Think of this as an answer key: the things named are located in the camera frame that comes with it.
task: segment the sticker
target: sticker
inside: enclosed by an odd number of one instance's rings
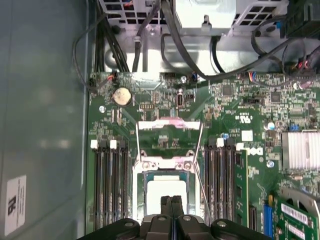
[[[293,233],[294,235],[296,235],[297,237],[299,237],[299,238],[301,238],[303,240],[306,239],[306,235],[305,235],[305,233],[303,231],[299,230],[298,228],[296,228],[296,227],[294,227],[294,226],[292,226],[290,224],[288,224],[288,227],[289,227],[288,229],[289,229],[289,231],[291,233]]]
[[[281,211],[308,226],[307,215],[281,203]]]
[[[254,140],[254,134],[252,130],[241,131],[241,139],[243,142],[252,142]]]
[[[27,176],[11,179],[6,184],[4,235],[25,224]]]

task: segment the cable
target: cable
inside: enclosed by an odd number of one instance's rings
[[[160,1],[158,0],[156,4],[153,6],[151,12],[148,14],[148,16],[144,19],[144,21],[140,25],[138,32],[136,33],[136,38],[141,38],[143,31],[145,30],[147,25],[150,24],[152,19],[158,13],[159,9],[160,9]],[[133,73],[138,71],[138,64],[139,64],[139,58],[140,58],[141,46],[142,46],[140,41],[136,41],[134,46],[134,60],[132,65]]]
[[[281,68],[282,68],[282,72],[284,74],[284,76],[288,79],[287,81],[284,81],[280,84],[275,84],[275,85],[268,85],[268,84],[265,84],[265,83],[262,83],[262,82],[258,82],[258,81],[255,81],[255,76],[256,76],[256,73],[249,73],[249,78],[250,78],[250,81],[255,84],[255,85],[258,85],[258,86],[261,86],[261,87],[266,87],[266,88],[277,88],[277,87],[283,87],[283,86],[286,86],[294,81],[296,81],[296,76],[305,68],[305,64],[307,62],[307,50],[306,50],[306,45],[305,45],[305,42],[303,41],[303,39],[300,39],[300,41],[302,41],[302,45],[303,45],[303,61],[302,61],[302,65],[301,67],[293,73],[293,75],[289,75],[286,70],[285,70],[285,61],[286,61],[286,56],[287,56],[287,52],[288,52],[288,47],[289,45],[287,45],[284,50],[283,50],[283,54],[282,54],[282,58],[281,58]]]
[[[285,19],[286,19],[286,16],[275,16],[274,18],[271,18],[271,19],[268,19],[268,20],[264,21],[255,30],[252,31],[252,34],[251,34],[251,45],[252,45],[253,50],[260,57],[265,55],[265,54],[267,54],[267,53],[260,46],[258,46],[258,43],[257,43],[257,40],[256,40],[257,32],[260,31],[260,29],[265,25],[268,25],[268,24],[271,24],[271,23],[275,23],[275,22],[280,22],[280,21],[283,21]],[[269,57],[269,59],[274,61],[279,66],[279,68],[282,69],[282,63],[281,63],[279,58],[277,58],[276,56],[271,55]]]
[[[315,50],[313,50],[310,53],[309,57],[307,58],[307,66],[309,68],[312,68],[313,61],[318,57],[320,57],[320,46],[318,46]]]
[[[245,65],[243,67],[240,67],[239,69],[227,72],[227,73],[221,73],[218,75],[205,75],[199,68],[198,66],[194,63],[194,61],[192,60],[192,58],[190,57],[188,51],[186,50],[185,46],[182,43],[182,40],[180,38],[179,32],[177,30],[175,21],[174,21],[174,17],[171,13],[169,4],[167,3],[166,0],[162,0],[162,12],[164,14],[164,17],[166,19],[166,24],[168,26],[168,29],[170,31],[170,34],[172,36],[172,39],[178,49],[178,52],[180,53],[180,55],[182,56],[183,60],[186,62],[186,64],[196,73],[198,74],[201,78],[208,80],[208,81],[214,81],[214,82],[218,82],[221,81],[223,79],[232,77],[233,75],[236,74],[240,74],[242,72],[248,71],[256,66],[258,66],[259,64],[261,64],[263,61],[265,61],[266,59],[268,59],[270,56],[274,55],[276,52],[280,51],[281,49],[283,49],[285,46],[289,45],[290,43],[296,41],[296,39],[288,39],[287,41],[281,43],[279,46],[275,47],[274,49],[272,49],[269,53],[263,55],[262,57],[260,57],[259,59],[257,59],[256,61]],[[197,84],[197,86],[200,88],[202,86],[207,86],[208,82],[207,81],[202,81],[199,82]],[[194,88],[193,85],[189,85],[186,86],[187,88]]]
[[[169,60],[167,59],[166,55],[165,55],[165,49],[166,49],[166,44],[165,44],[165,37],[170,37],[171,35],[169,33],[164,33],[161,35],[161,39],[160,39],[160,48],[161,48],[161,58],[163,60],[163,62],[167,65],[167,67],[169,67],[171,70],[173,70],[176,73],[179,74],[183,74],[183,75],[188,75],[191,72],[184,72],[183,70],[181,70],[180,68],[174,67]]]
[[[103,10],[100,6],[100,3],[99,1],[96,2],[96,5],[97,5],[97,13],[98,13],[98,16],[99,15],[102,15],[103,14]],[[110,23],[108,21],[107,18],[105,18],[103,20],[103,22],[101,23],[101,31],[102,31],[102,35],[103,35],[103,43],[102,45],[104,46],[105,43],[104,43],[104,38],[106,38],[106,40],[108,41],[108,44],[109,44],[109,47],[110,47],[110,50],[112,51],[112,54],[113,54],[113,57],[114,57],[114,60],[116,62],[116,65],[119,69],[120,72],[129,72],[129,68],[128,68],[128,65],[127,65],[127,62],[126,62],[126,58],[125,58],[125,55],[112,31],[112,28],[110,26]]]
[[[81,74],[81,70],[77,61],[77,44],[78,42],[89,32],[91,32],[103,19],[105,19],[107,13],[102,14],[95,23],[90,25],[85,31],[83,31],[80,36],[78,36],[72,44],[72,60],[75,67],[76,74],[78,75],[79,79],[81,80],[81,84],[89,91],[97,91],[101,89],[107,82],[108,78],[98,84],[98,86],[90,86],[86,83],[84,77]]]
[[[219,37],[212,37],[212,58],[213,58],[213,62],[214,65],[216,66],[216,68],[219,70],[220,73],[225,73],[225,71],[223,70],[223,68],[221,67],[219,61],[218,61],[218,57],[217,57],[217,44],[219,41]]]
[[[105,26],[106,32],[107,32],[106,38],[108,40],[108,43],[110,46],[113,46],[116,50],[116,53],[113,52],[114,59],[116,59],[116,55],[118,55],[119,59],[121,61],[121,65],[123,67],[123,72],[130,72],[127,61],[126,61],[125,54],[122,51],[107,18],[104,19],[104,26]]]

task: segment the silver heatsink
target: silver heatsink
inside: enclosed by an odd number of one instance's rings
[[[289,170],[320,169],[320,133],[282,133],[283,168]]]

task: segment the capacitor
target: capacitor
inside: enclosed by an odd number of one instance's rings
[[[265,121],[265,122],[264,122],[264,125],[263,125],[263,128],[264,128],[264,130],[266,130],[266,131],[268,131],[268,130],[273,131],[273,130],[276,129],[276,125],[275,125],[272,121],[270,121],[270,122]]]
[[[268,128],[268,130],[273,131],[273,130],[275,130],[276,125],[273,122],[269,122],[267,125],[267,128]]]
[[[229,138],[229,134],[228,133],[221,133],[221,138],[223,138],[224,140],[227,140]]]

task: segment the integrated circuit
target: integrated circuit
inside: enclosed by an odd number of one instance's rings
[[[232,86],[230,85],[225,85],[225,86],[222,86],[222,96],[224,97],[232,97]]]
[[[281,92],[280,91],[272,91],[270,93],[270,98],[272,103],[280,103],[281,102]]]

